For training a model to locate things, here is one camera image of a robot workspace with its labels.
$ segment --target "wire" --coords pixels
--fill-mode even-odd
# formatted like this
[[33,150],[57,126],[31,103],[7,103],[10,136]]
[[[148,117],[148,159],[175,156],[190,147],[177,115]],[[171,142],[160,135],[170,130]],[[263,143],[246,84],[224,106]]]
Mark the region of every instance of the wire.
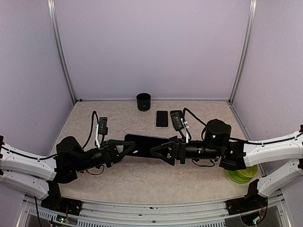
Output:
[[6,150],[6,151],[8,151],[8,152],[11,152],[11,153],[13,153],[13,154],[20,155],[20,156],[22,156],[22,157],[26,157],[26,158],[29,158],[29,159],[34,159],[34,160],[47,160],[47,159],[49,159],[49,158],[52,158],[52,157],[57,156],[57,154],[54,154],[54,155],[50,155],[50,156],[48,156],[48,157],[38,158],[38,157],[32,157],[32,156],[20,154],[20,153],[18,153],[18,152],[15,152],[15,151],[13,151],[13,150],[7,149],[7,148],[2,147],[2,146],[1,146],[0,148],[3,148],[4,150]]
[[101,171],[101,173],[98,173],[98,174],[92,174],[92,173],[90,173],[88,170],[85,170],[85,172],[87,172],[88,174],[90,174],[90,175],[93,175],[93,176],[97,176],[97,175],[101,175],[101,174],[103,174],[103,172],[104,172],[104,165],[102,165],[102,171]]
[[194,160],[192,159],[191,160],[192,161],[192,163],[194,163],[196,166],[199,166],[199,167],[214,167],[215,166],[215,163],[214,163],[214,161],[213,160],[209,160],[213,165],[212,166],[207,166],[207,165],[198,165],[197,163],[195,163],[194,162]]
[[178,132],[180,132],[181,137],[182,137],[183,139],[185,139],[185,136],[184,136],[183,132],[182,132],[181,130],[179,130]]
[[190,134],[188,128],[185,128],[185,130],[186,130],[186,132],[188,133],[188,136],[189,136],[188,140],[191,140],[192,137],[191,137],[191,134]]
[[203,141],[204,141],[203,135],[204,135],[205,131],[206,131],[206,127],[204,127],[203,130],[202,130],[202,132],[201,132],[201,139],[202,139]]
[[185,112],[189,112],[197,121],[199,121],[201,124],[203,124],[204,126],[206,126],[206,124],[203,122],[203,121],[201,121],[196,115],[194,115],[189,109],[187,109],[187,108],[184,108],[183,109],[183,119],[184,119],[184,121],[185,121]]
[[34,196],[34,198],[35,198],[35,203],[36,203],[36,211],[37,211],[37,218],[38,218],[39,226],[42,227],[41,220],[40,220],[40,217],[39,217],[37,198],[36,198],[36,196]]
[[266,197],[266,210],[265,210],[265,213],[264,213],[262,219],[260,219],[260,221],[259,221],[257,224],[260,224],[260,223],[265,219],[265,217],[266,217],[266,215],[267,215],[267,210],[268,210],[268,197]]
[[67,206],[66,206],[66,212],[65,212],[66,219],[67,219],[67,217],[68,217],[67,212],[68,212],[68,204],[67,204]]
[[90,132],[89,132],[89,137],[87,138],[85,144],[83,145],[83,149],[86,147],[86,145],[89,143],[89,140],[90,140],[90,137],[93,133],[93,128],[94,128],[94,116],[96,116],[96,119],[97,119],[97,123],[99,124],[99,118],[98,118],[98,115],[97,115],[97,112],[94,110],[93,113],[91,114],[91,124],[90,124]]
[[103,143],[104,142],[104,135],[102,135],[102,139],[101,139],[101,143]]
[[253,142],[249,142],[247,141],[248,144],[252,144],[252,145],[267,145],[267,144],[273,144],[273,143],[280,143],[280,142],[285,142],[285,141],[289,141],[289,140],[294,140],[296,138],[298,138],[299,136],[301,136],[303,134],[303,132],[301,132],[300,134],[287,138],[287,139],[283,139],[283,140],[275,140],[275,141],[271,141],[271,142],[265,142],[265,143],[253,143]]
[[230,140],[234,140],[234,141],[238,141],[238,142],[243,142],[243,143],[247,143],[248,142],[247,140],[241,140],[241,139],[233,138],[233,137],[230,137],[229,139]]

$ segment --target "white wall panel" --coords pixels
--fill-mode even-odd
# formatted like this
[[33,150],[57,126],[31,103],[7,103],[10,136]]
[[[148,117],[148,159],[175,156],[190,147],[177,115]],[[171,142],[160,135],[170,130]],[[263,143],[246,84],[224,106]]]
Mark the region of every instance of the white wall panel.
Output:
[[[303,1],[260,0],[235,108],[253,140],[303,124]],[[271,173],[283,162],[265,165]],[[294,226],[303,222],[303,179],[283,188]]]
[[[0,5],[0,135],[48,155],[72,108],[46,0]],[[14,225],[24,193],[0,184],[0,227]]]
[[228,99],[249,0],[64,0],[56,11],[77,98]]

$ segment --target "black smartphone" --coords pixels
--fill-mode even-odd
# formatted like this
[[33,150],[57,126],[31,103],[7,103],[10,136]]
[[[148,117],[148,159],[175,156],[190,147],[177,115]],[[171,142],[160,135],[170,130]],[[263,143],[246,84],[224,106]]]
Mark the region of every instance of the black smartphone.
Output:
[[166,129],[169,127],[169,112],[158,110],[156,112],[156,128]]
[[[125,142],[133,141],[135,142],[136,146],[132,149],[128,155],[129,156],[136,156],[136,157],[152,157],[156,158],[155,156],[150,154],[151,148],[157,147],[163,143],[168,143],[169,139],[161,138],[161,137],[154,137],[154,136],[141,136],[135,134],[126,134],[124,137]],[[158,151],[160,154],[167,157],[169,153],[169,148],[164,148]]]

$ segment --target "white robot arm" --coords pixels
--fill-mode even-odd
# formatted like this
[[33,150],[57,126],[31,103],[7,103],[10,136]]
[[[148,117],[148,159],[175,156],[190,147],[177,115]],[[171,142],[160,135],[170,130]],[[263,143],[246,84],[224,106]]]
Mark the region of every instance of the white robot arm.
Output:
[[49,184],[44,179],[15,172],[13,170],[0,171],[0,182],[13,185],[15,188],[44,200],[49,195]]
[[243,157],[245,166],[291,159],[272,174],[262,178],[258,182],[258,194],[267,197],[281,187],[303,175],[300,159],[303,160],[303,135],[301,131],[292,134],[263,141],[248,141],[244,144]]
[[50,181],[55,178],[55,159],[30,154],[11,147],[9,144],[2,145],[2,150],[0,169],[19,171]]

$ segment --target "floor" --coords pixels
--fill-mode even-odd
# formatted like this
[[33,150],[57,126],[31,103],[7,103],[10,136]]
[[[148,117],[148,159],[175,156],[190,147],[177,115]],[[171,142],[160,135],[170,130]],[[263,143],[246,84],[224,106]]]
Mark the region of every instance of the floor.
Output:
[[[232,126],[232,137],[244,136],[226,102],[152,101],[151,109],[141,112],[136,101],[78,102],[65,122],[55,144],[66,136],[74,136],[83,145],[88,137],[92,111],[108,117],[107,139],[123,140],[127,133],[172,137],[178,135],[171,122],[168,129],[155,128],[157,110],[190,109],[202,121],[217,118]],[[186,114],[194,140],[200,140],[203,125]],[[94,135],[86,149],[94,147]],[[209,164],[208,160],[200,164]],[[127,204],[179,204],[214,201],[243,196],[248,184],[233,182],[216,164],[213,168],[195,166],[190,160],[170,166],[159,159],[125,157],[103,174],[79,173],[78,179],[61,184],[62,196],[80,200]]]

